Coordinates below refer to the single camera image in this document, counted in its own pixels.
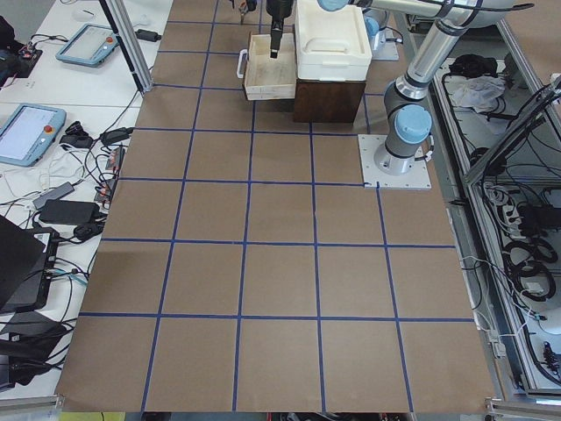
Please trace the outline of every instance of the brown tile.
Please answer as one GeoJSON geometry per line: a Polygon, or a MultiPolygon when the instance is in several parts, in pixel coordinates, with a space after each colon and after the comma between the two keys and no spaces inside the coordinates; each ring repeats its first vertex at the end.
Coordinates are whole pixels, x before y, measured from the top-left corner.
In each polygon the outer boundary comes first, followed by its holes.
{"type": "Polygon", "coordinates": [[[360,101],[354,123],[312,123],[314,133],[364,134],[368,133],[364,100],[360,101]]]}
{"type": "Polygon", "coordinates": [[[139,412],[155,325],[154,318],[81,316],[56,388],[65,410],[139,412]]]}
{"type": "Polygon", "coordinates": [[[198,89],[155,86],[145,95],[136,126],[191,129],[198,97],[198,89]]]}
{"type": "Polygon", "coordinates": [[[182,20],[195,22],[212,22],[216,2],[210,0],[178,1],[172,4],[167,20],[182,20]]]}
{"type": "Polygon", "coordinates": [[[328,411],[409,412],[394,322],[322,322],[322,342],[328,411]]]}
{"type": "Polygon", "coordinates": [[[212,24],[168,22],[161,39],[160,51],[206,52],[209,49],[212,24]]]}
{"type": "Polygon", "coordinates": [[[400,317],[473,317],[456,250],[394,248],[390,260],[400,317]]]}
{"type": "Polygon", "coordinates": [[[81,310],[157,313],[169,247],[169,243],[103,241],[81,310]]]}
{"type": "Polygon", "coordinates": [[[389,125],[387,123],[386,107],[384,97],[367,95],[366,107],[368,109],[368,126],[371,134],[388,134],[389,125]]]}
{"type": "Polygon", "coordinates": [[[311,182],[309,136],[260,134],[253,137],[252,179],[311,182]]]}
{"type": "Polygon", "coordinates": [[[318,411],[321,407],[317,322],[244,320],[237,410],[318,411]]]}
{"type": "Polygon", "coordinates": [[[394,316],[381,248],[319,247],[319,284],[323,316],[394,316]]]}
{"type": "Polygon", "coordinates": [[[241,90],[202,92],[197,129],[250,131],[252,119],[253,105],[241,90]]]}
{"type": "Polygon", "coordinates": [[[376,193],[362,187],[316,186],[317,239],[323,243],[381,244],[376,193]]]}
{"type": "Polygon", "coordinates": [[[247,186],[188,182],[185,188],[178,239],[244,239],[247,186]]]}
{"type": "Polygon", "coordinates": [[[292,121],[294,99],[256,101],[255,130],[259,132],[308,133],[308,123],[292,121]]]}
{"type": "Polygon", "coordinates": [[[215,25],[210,51],[237,54],[249,46],[250,33],[259,33],[259,28],[255,25],[215,25]]]}
{"type": "Polygon", "coordinates": [[[204,75],[205,88],[242,89],[242,80],[236,75],[238,57],[232,54],[209,54],[204,75]]]}
{"type": "Polygon", "coordinates": [[[159,53],[154,64],[154,82],[199,87],[205,59],[204,53],[159,53]]]}
{"type": "Polygon", "coordinates": [[[119,182],[103,236],[171,239],[180,191],[180,182],[119,182]]]}
{"type": "MultiPolygon", "coordinates": [[[[244,25],[258,25],[260,18],[261,5],[263,2],[257,3],[257,8],[255,11],[248,12],[244,17],[244,25]]],[[[231,8],[231,3],[228,2],[218,2],[217,15],[215,17],[215,22],[221,24],[239,24],[240,15],[238,7],[235,9],[231,8]]],[[[254,26],[252,28],[253,33],[259,33],[259,27],[254,26]]]]}
{"type": "Polygon", "coordinates": [[[316,271],[312,246],[248,246],[245,315],[315,316],[316,271]]]}
{"type": "Polygon", "coordinates": [[[195,133],[188,178],[247,180],[250,144],[250,133],[195,133]]]}
{"type": "Polygon", "coordinates": [[[312,242],[311,187],[253,184],[248,239],[312,242]]]}
{"type": "Polygon", "coordinates": [[[407,70],[407,61],[403,51],[398,51],[398,61],[376,61],[373,60],[366,75],[366,93],[384,94],[390,82],[398,76],[404,75],[407,70]]]}
{"type": "Polygon", "coordinates": [[[190,140],[191,132],[135,131],[121,176],[183,178],[190,140]]]}
{"type": "Polygon", "coordinates": [[[241,264],[242,246],[176,244],[164,311],[238,314],[241,264]]]}
{"type": "Polygon", "coordinates": [[[231,410],[235,353],[236,320],[162,320],[146,410],[231,410]]]}
{"type": "Polygon", "coordinates": [[[362,183],[359,141],[355,136],[314,136],[317,182],[362,183]]]}
{"type": "Polygon", "coordinates": [[[382,190],[381,202],[388,243],[454,244],[438,186],[428,191],[382,190]]]}
{"type": "Polygon", "coordinates": [[[495,394],[473,323],[401,323],[401,335],[416,412],[485,410],[495,394]]]}

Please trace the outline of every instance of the blue joint cap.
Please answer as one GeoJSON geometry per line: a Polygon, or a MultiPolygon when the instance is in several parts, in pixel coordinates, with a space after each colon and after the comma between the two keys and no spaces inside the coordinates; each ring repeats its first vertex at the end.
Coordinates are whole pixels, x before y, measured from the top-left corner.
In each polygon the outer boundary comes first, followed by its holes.
{"type": "Polygon", "coordinates": [[[368,34],[368,39],[372,39],[380,31],[380,25],[374,18],[365,16],[366,33],[368,34]]]}
{"type": "Polygon", "coordinates": [[[340,11],[349,3],[349,0],[317,0],[317,3],[325,11],[340,11]]]}
{"type": "Polygon", "coordinates": [[[432,117],[421,105],[406,105],[398,111],[394,124],[401,140],[416,145],[429,136],[432,117]]]}

